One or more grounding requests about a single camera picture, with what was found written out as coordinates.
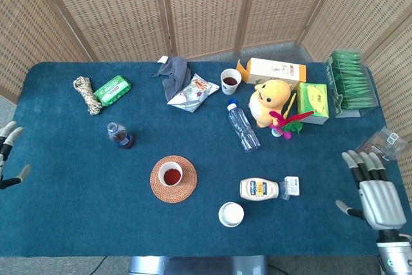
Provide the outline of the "round woven rattan coaster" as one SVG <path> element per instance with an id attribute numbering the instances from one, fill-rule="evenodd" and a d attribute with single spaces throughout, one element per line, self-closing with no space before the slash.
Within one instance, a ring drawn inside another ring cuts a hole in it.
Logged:
<path id="1" fill-rule="evenodd" d="M 177 184 L 167 185 L 163 176 L 167 170 L 176 169 L 182 173 Z M 196 189 L 198 177 L 193 164 L 182 156 L 166 156 L 154 165 L 150 176 L 153 194 L 161 201 L 176 204 L 186 200 Z"/>

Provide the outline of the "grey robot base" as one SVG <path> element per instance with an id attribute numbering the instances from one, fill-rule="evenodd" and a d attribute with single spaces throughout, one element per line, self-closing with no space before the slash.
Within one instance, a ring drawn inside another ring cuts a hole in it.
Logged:
<path id="1" fill-rule="evenodd" d="M 266 256 L 132 256 L 127 275 L 268 275 Z"/>

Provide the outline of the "yellow plush toy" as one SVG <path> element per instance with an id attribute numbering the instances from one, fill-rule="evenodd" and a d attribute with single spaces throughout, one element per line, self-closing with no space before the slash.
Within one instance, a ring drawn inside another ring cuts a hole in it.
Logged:
<path id="1" fill-rule="evenodd" d="M 290 86 L 282 80 L 274 79 L 254 86 L 248 108 L 259 128 L 276 125 L 277 119 L 270 115 L 271 111 L 281 113 L 283 106 L 291 95 Z"/>

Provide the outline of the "paper cup with flower print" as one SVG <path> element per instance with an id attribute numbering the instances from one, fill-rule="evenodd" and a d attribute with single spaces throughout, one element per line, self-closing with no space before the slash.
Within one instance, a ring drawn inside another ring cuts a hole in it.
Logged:
<path id="1" fill-rule="evenodd" d="M 232 95 L 241 82 L 241 74 L 234 68 L 228 68 L 221 73 L 221 88 L 226 95 Z"/>

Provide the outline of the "silver snack bag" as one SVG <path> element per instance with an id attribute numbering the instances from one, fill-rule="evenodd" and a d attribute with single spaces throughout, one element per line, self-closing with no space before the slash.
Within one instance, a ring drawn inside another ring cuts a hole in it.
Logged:
<path id="1" fill-rule="evenodd" d="M 220 87 L 194 74 L 191 82 L 181 92 L 177 93 L 167 104 L 194 113 L 202 102 Z"/>

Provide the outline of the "crumpled grey cloth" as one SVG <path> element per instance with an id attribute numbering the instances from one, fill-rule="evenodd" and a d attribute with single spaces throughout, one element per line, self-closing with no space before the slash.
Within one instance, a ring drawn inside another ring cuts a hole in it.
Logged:
<path id="1" fill-rule="evenodd" d="M 165 75 L 162 81 L 167 102 L 177 93 L 181 92 L 191 81 L 191 71 L 187 67 L 187 59 L 184 57 L 168 57 L 162 62 L 157 72 L 152 73 L 153 78 Z"/>

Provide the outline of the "green yellow tissue box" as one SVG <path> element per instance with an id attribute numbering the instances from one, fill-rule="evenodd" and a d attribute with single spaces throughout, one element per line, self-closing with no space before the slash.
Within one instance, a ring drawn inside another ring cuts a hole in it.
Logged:
<path id="1" fill-rule="evenodd" d="M 329 119 L 328 92 L 325 84 L 300 83 L 297 89 L 297 113 L 313 113 L 302 120 L 323 125 Z"/>

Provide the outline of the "blue table cloth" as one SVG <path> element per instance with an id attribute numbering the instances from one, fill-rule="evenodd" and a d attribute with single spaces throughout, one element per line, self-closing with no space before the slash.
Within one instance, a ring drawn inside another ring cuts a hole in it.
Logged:
<path id="1" fill-rule="evenodd" d="M 190 113 L 169 106 L 157 62 L 42 62 L 28 72 L 15 121 L 23 127 L 5 177 L 30 164 L 22 183 L 0 190 L 0 256 L 232 256 L 376 254 L 377 233 L 342 213 L 336 200 L 360 208 L 342 152 L 385 125 L 374 108 L 358 118 L 305 124 L 290 140 L 256 128 L 260 148 L 246 153 L 221 91 Z M 131 89 L 110 106 L 95 96 L 121 75 Z M 129 149 L 108 137 L 123 125 Z M 166 156 L 182 156 L 197 173 L 184 201 L 159 200 L 151 171 Z M 243 199 L 239 184 L 258 177 L 299 178 L 300 195 L 260 202 Z M 227 202 L 243 221 L 225 227 Z"/>

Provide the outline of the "green tissue pack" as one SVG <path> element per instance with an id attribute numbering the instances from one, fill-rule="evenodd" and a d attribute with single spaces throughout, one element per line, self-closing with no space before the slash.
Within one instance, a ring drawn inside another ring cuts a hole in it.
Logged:
<path id="1" fill-rule="evenodd" d="M 131 89 L 131 83 L 121 75 L 113 77 L 94 92 L 103 106 L 110 106 Z"/>

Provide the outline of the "clear plastic packet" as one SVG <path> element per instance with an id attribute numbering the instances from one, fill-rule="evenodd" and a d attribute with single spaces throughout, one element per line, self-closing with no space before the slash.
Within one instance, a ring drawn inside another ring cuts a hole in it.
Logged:
<path id="1" fill-rule="evenodd" d="M 390 162 L 396 160 L 406 148 L 407 142 L 384 126 L 358 146 L 356 152 L 375 153 L 382 161 Z"/>

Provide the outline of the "mayonnaise squeeze bottle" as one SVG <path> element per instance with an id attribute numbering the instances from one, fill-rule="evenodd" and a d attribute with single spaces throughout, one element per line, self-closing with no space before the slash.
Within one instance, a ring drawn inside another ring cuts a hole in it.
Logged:
<path id="1" fill-rule="evenodd" d="M 281 182 L 258 177 L 246 178 L 239 184 L 239 194 L 243 199 L 255 202 L 276 198 L 289 200 L 291 196 L 300 195 L 299 178 L 286 176 Z"/>

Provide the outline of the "clear box of green sachets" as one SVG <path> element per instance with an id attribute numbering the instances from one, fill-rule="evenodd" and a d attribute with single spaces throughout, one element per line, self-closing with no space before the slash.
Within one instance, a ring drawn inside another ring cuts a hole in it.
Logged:
<path id="1" fill-rule="evenodd" d="M 324 65 L 337 118 L 361 117 L 378 106 L 361 52 L 335 50 Z"/>

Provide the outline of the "paper cup with green print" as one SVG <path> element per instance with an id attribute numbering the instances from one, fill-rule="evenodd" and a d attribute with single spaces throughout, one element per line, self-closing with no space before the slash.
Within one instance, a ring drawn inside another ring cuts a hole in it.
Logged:
<path id="1" fill-rule="evenodd" d="M 182 167 L 176 162 L 166 162 L 161 165 L 158 171 L 158 179 L 160 183 L 166 187 L 178 185 L 182 177 Z"/>

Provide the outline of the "clear water bottle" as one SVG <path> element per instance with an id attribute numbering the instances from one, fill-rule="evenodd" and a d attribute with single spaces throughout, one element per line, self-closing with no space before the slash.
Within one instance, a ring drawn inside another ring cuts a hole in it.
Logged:
<path id="1" fill-rule="evenodd" d="M 227 103 L 228 117 L 241 145 L 246 153 L 257 150 L 260 147 L 259 140 L 254 133 L 244 111 L 238 107 L 238 102 L 232 98 Z"/>

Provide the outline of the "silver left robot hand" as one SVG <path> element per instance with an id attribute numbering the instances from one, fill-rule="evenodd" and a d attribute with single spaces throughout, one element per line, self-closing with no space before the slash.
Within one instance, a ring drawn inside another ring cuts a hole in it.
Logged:
<path id="1" fill-rule="evenodd" d="M 0 128 L 0 190 L 20 184 L 31 171 L 30 164 L 23 167 L 22 171 L 14 178 L 4 179 L 3 171 L 14 142 L 20 137 L 23 127 L 16 127 L 16 121 L 9 122 Z"/>

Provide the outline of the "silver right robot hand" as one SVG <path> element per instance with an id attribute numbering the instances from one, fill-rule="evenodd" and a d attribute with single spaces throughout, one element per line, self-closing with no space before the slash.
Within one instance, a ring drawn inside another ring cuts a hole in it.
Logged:
<path id="1" fill-rule="evenodd" d="M 341 200 L 336 206 L 348 216 L 367 221 L 375 231 L 398 230 L 406 223 L 400 198 L 393 182 L 389 181 L 386 168 L 375 153 L 342 153 L 358 190 L 361 209 L 355 209 Z"/>

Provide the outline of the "woven folding screen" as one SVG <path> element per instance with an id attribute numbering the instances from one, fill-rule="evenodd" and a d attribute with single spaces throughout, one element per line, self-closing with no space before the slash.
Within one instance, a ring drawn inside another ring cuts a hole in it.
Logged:
<path id="1" fill-rule="evenodd" d="M 412 0 L 0 0 L 0 99 L 42 61 L 195 58 L 295 42 L 363 52 L 389 125 L 412 142 Z"/>

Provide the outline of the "small dark drink bottle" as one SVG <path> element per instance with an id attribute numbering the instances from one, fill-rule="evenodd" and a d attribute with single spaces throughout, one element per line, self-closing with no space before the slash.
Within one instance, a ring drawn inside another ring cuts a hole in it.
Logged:
<path id="1" fill-rule="evenodd" d="M 129 149 L 133 146 L 133 135 L 123 125 L 110 122 L 106 127 L 109 139 L 119 148 Z"/>

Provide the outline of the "orange and white carton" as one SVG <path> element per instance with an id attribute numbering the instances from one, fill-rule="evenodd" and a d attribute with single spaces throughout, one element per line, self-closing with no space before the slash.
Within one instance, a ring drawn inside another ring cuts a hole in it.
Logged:
<path id="1" fill-rule="evenodd" d="M 295 89 L 301 82 L 306 82 L 306 66 L 303 64 L 251 58 L 246 66 L 238 60 L 236 69 L 240 72 L 242 81 L 247 84 L 262 84 L 280 79 Z"/>

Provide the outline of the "colourful feather shuttlecock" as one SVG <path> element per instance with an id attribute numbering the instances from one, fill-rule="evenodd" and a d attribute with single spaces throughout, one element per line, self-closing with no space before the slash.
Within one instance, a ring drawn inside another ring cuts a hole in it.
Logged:
<path id="1" fill-rule="evenodd" d="M 290 98 L 288 108 L 283 114 L 276 111 L 270 111 L 269 115 L 276 119 L 276 124 L 271 124 L 271 134 L 274 137 L 283 137 L 285 140 L 290 140 L 292 138 L 292 133 L 299 133 L 302 130 L 303 123 L 302 120 L 313 115 L 314 111 L 308 111 L 305 113 L 296 114 L 290 118 L 287 118 L 292 105 L 295 102 L 296 92 Z"/>

